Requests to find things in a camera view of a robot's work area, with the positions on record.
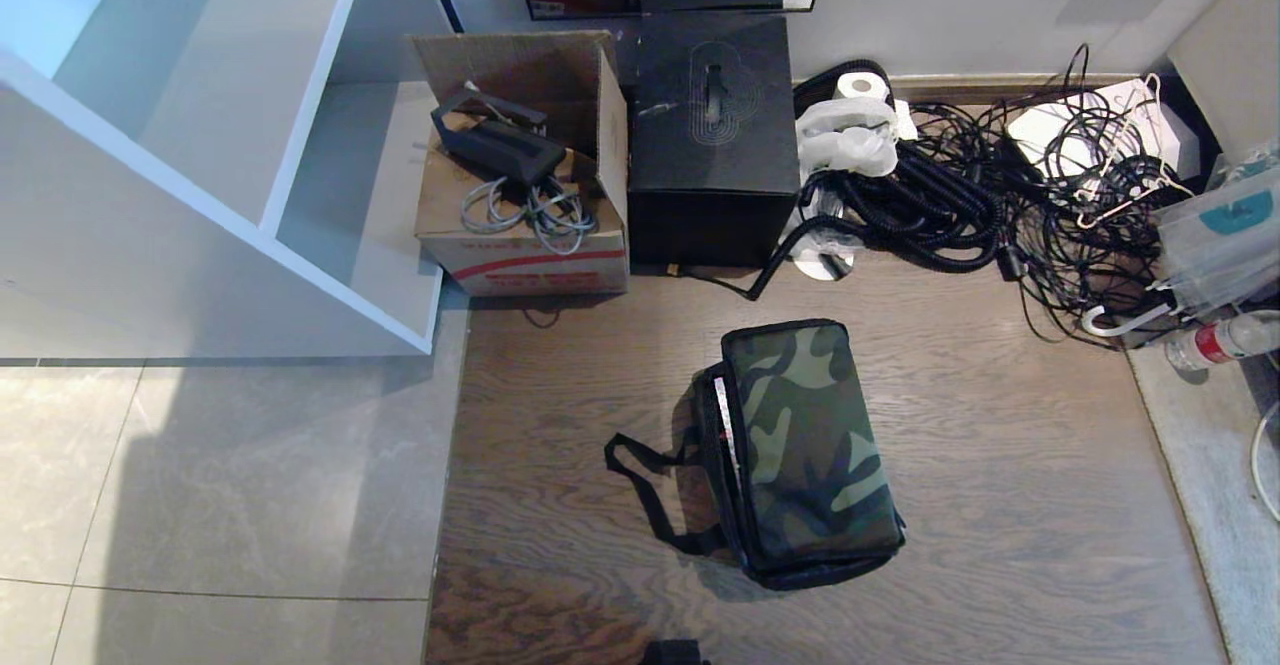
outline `gray floor tile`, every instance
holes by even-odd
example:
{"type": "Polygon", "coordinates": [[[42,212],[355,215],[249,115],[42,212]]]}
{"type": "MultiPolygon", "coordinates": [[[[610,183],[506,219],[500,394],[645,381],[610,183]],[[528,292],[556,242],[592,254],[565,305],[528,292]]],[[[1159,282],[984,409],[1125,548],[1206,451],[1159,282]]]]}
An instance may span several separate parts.
{"type": "Polygon", "coordinates": [[[0,581],[0,662],[49,665],[70,588],[0,581]]]}
{"type": "Polygon", "coordinates": [[[417,665],[425,625],[425,602],[76,588],[52,665],[417,665]]]}
{"type": "Polygon", "coordinates": [[[140,372],[0,370],[0,577],[72,582],[140,372]]]}
{"type": "Polygon", "coordinates": [[[466,315],[434,358],[146,368],[78,583],[429,596],[466,315]]]}

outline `wood grain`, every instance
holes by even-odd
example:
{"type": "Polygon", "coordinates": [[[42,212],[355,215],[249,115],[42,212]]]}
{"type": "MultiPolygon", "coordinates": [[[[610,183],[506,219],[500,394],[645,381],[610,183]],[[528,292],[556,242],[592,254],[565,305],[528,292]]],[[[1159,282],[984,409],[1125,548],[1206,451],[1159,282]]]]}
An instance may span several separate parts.
{"type": "MultiPolygon", "coordinates": [[[[635,278],[558,315],[481,304],[471,329],[429,662],[634,664],[681,637],[716,665],[1225,662],[1124,356],[1037,341],[995,269],[788,265],[755,304],[635,278]],[[602,448],[671,446],[721,334],[810,317],[850,329],[909,542],[865,578],[772,593],[657,542],[602,448]]],[[[653,478],[677,524],[708,524],[701,477],[653,478]]]]}

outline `red label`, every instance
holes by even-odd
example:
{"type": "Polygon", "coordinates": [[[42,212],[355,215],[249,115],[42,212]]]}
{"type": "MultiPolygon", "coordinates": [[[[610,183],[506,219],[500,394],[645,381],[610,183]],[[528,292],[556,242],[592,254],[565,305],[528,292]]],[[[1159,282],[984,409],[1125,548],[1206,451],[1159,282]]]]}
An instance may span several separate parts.
{"type": "Polygon", "coordinates": [[[1206,326],[1198,329],[1196,332],[1196,349],[1201,350],[1202,356],[1215,361],[1215,363],[1229,363],[1231,357],[1222,350],[1222,347],[1217,341],[1217,326],[1206,326]]]}

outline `black strap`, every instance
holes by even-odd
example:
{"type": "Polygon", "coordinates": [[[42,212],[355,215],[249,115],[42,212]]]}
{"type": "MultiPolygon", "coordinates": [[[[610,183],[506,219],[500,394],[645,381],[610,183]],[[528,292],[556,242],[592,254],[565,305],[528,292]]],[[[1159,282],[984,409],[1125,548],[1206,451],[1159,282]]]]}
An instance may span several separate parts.
{"type": "Polygon", "coordinates": [[[671,527],[671,519],[667,517],[667,510],[662,506],[662,500],[658,497],[657,489],[653,483],[649,483],[643,474],[623,465],[618,457],[614,455],[614,450],[621,445],[627,448],[627,451],[646,471],[650,473],[662,473],[663,469],[671,468],[672,465],[695,465],[699,462],[699,455],[689,455],[689,444],[695,440],[691,437],[692,428],[685,434],[684,442],[680,445],[680,450],[675,455],[666,455],[662,451],[654,450],[644,445],[644,442],[637,442],[631,437],[625,436],[625,434],[617,434],[608,445],[604,445],[604,465],[611,473],[626,474],[626,477],[634,483],[636,489],[636,495],[640,496],[640,505],[644,505],[645,515],[649,518],[649,527],[653,528],[654,537],[658,537],[662,542],[676,547],[676,550],[686,555],[710,555],[712,552],[726,546],[724,533],[719,526],[714,526],[709,529],[704,529],[700,533],[685,533],[677,535],[676,529],[671,527]]]}

